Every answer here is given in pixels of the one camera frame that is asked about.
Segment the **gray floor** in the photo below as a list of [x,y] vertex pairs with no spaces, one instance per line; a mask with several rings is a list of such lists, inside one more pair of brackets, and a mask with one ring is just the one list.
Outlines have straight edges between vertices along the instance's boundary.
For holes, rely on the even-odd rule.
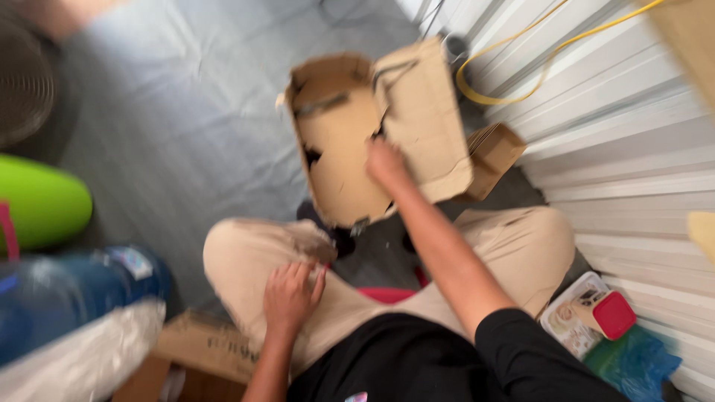
[[[91,225],[67,248],[148,245],[174,278],[169,314],[220,312],[203,275],[204,237],[231,216],[292,220],[307,197],[295,142],[275,98],[287,71],[346,49],[377,58],[414,42],[418,30],[392,0],[135,0],[100,17],[56,54],[60,99],[45,129],[11,152],[60,166],[94,196]],[[484,122],[463,105],[465,132]],[[510,170],[484,202],[441,207],[543,204]],[[395,216],[361,235],[335,264],[356,286],[417,288],[414,255]],[[587,269],[581,259],[570,277]]]

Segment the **black sleeve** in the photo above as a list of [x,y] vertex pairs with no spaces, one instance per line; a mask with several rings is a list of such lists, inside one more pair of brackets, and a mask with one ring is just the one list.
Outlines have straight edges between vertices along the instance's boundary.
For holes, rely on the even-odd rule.
[[522,310],[491,313],[474,342],[511,401],[628,401]]

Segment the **black shirt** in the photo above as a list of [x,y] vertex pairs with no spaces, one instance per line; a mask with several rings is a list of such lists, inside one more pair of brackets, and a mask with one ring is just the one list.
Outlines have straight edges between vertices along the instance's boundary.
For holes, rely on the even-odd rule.
[[627,401],[526,313],[482,320],[475,346],[441,325],[380,315],[333,346],[288,401]]

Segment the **black shoe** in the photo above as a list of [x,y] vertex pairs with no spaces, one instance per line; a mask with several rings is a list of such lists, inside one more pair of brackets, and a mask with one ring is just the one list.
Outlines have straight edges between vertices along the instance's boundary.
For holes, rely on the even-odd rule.
[[298,220],[309,219],[315,222],[319,229],[327,233],[331,240],[335,241],[335,248],[337,248],[337,257],[343,258],[347,255],[352,254],[355,251],[355,240],[350,236],[349,229],[341,229],[336,227],[335,229],[329,229],[320,220],[315,208],[313,207],[312,201],[303,201],[298,207],[298,211],[295,212],[295,217]]

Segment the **cardboard box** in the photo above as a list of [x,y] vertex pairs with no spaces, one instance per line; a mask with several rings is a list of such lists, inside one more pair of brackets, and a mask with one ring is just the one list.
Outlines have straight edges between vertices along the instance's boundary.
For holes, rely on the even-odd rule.
[[462,194],[472,182],[452,79],[437,39],[374,63],[355,53],[310,59],[290,76],[284,102],[326,225],[359,232],[395,213],[390,196],[365,174],[365,140],[374,134],[400,145],[431,202]]
[[475,131],[467,138],[467,147],[474,166],[474,180],[465,197],[458,200],[481,201],[523,154],[526,144],[506,124],[496,123]]
[[157,345],[112,400],[156,402],[176,364],[187,370],[179,401],[240,401],[257,361],[258,352],[233,323],[187,311],[165,325]]

